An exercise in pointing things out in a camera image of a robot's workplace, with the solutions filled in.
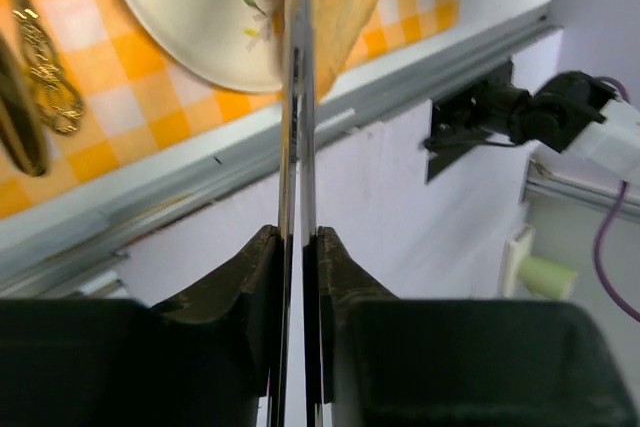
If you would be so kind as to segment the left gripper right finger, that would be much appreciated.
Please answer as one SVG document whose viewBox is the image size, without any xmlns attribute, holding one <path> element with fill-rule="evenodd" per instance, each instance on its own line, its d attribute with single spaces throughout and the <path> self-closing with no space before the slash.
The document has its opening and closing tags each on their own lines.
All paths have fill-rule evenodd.
<svg viewBox="0 0 640 427">
<path fill-rule="evenodd" d="M 325 395 L 337 426 L 635 426 L 592 318 L 565 302 L 403 300 L 319 230 Z"/>
</svg>

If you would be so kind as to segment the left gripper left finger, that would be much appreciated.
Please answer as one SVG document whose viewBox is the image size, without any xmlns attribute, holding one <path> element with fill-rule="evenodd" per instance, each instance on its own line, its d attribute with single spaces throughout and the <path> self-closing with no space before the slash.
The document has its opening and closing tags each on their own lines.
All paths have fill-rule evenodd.
<svg viewBox="0 0 640 427">
<path fill-rule="evenodd" d="M 266 391 L 278 235 L 147 307 L 131 299 L 1 304 L 5 426 L 252 426 Z"/>
</svg>

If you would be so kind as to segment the silver metal tongs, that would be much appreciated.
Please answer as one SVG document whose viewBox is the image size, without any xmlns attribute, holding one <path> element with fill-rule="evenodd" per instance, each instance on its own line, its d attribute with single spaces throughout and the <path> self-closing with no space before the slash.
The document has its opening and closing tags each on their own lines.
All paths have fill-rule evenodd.
<svg viewBox="0 0 640 427">
<path fill-rule="evenodd" d="M 277 337 L 268 423 L 285 423 L 294 244 L 301 244 L 305 423 L 324 423 L 323 342 L 316 222 L 315 59 L 311 0 L 283 1 L 278 242 L 274 265 Z"/>
</svg>

